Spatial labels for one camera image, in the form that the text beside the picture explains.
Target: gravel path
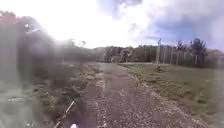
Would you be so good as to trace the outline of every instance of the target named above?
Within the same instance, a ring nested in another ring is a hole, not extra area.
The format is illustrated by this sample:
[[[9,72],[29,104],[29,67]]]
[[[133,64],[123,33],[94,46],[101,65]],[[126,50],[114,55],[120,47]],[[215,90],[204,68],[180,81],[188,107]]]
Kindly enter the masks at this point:
[[[89,85],[73,120],[79,128],[206,128],[115,64],[93,64],[99,80]]]

